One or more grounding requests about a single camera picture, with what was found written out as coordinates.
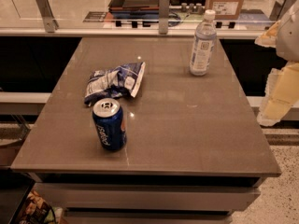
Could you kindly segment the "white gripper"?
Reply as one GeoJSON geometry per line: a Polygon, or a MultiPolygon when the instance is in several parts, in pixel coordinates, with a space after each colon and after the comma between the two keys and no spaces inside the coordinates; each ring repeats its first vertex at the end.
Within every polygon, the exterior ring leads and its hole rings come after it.
{"type": "Polygon", "coordinates": [[[276,48],[277,56],[291,61],[281,69],[272,68],[268,75],[257,121],[269,127],[280,122],[299,101],[299,0],[254,43],[276,48]]]}

